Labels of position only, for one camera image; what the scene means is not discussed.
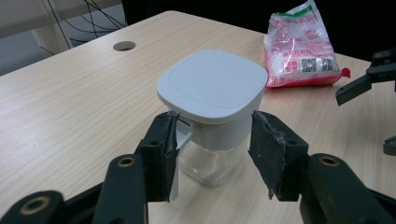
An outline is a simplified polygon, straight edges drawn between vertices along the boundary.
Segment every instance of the container lid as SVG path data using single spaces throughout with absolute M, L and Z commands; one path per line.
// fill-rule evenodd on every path
M 220 124 L 249 111 L 268 74 L 259 64 L 225 51 L 206 49 L 181 60 L 157 82 L 159 98 L 182 116 Z

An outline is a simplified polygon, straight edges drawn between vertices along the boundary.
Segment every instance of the plastic container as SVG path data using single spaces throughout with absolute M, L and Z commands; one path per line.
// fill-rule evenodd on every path
M 268 75 L 246 58 L 207 49 L 180 61 L 158 80 L 159 98 L 180 114 L 179 167 L 203 184 L 224 184 L 248 150 L 251 114 Z

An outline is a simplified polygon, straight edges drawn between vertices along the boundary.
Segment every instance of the wooden table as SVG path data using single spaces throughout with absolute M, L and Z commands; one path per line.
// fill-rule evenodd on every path
M 36 191 L 67 199 L 102 182 L 112 159 L 133 153 L 154 117 L 167 110 L 156 82 L 201 49 L 221 49 L 264 65 L 263 34 L 176 11 L 67 50 L 0 77 L 0 215 Z M 113 46 L 133 41 L 136 47 Z M 396 135 L 394 83 L 338 106 L 336 91 L 365 74 L 368 62 L 337 54 L 352 78 L 333 86 L 266 89 L 261 111 L 282 119 L 310 155 L 343 159 L 370 189 L 396 198 L 396 157 L 382 152 Z M 302 223 L 299 203 L 268 199 L 246 153 L 223 186 L 205 187 L 179 172 L 179 196 L 149 203 L 150 223 Z

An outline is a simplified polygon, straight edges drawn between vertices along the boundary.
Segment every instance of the clear container base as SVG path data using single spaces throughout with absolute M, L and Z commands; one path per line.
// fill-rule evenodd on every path
M 179 168 L 202 184 L 219 186 L 231 177 L 235 166 L 248 150 L 250 135 L 239 145 L 227 151 L 213 151 L 189 142 L 181 150 Z

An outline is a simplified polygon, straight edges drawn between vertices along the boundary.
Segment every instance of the snack bag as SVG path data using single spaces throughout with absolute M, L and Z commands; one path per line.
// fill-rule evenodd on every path
M 264 36 L 266 87 L 332 85 L 340 71 L 323 20 L 313 0 L 286 13 L 274 13 Z

